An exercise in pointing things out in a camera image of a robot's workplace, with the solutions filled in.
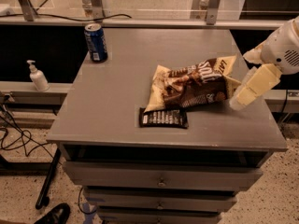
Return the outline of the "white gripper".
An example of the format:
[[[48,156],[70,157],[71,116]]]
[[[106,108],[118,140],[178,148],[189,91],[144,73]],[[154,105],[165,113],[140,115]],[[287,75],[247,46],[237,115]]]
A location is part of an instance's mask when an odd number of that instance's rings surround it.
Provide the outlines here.
[[[247,51],[243,58],[259,68],[251,68],[235,90],[229,105],[239,111],[280,82],[281,75],[299,72],[299,17],[277,28],[264,43]]]

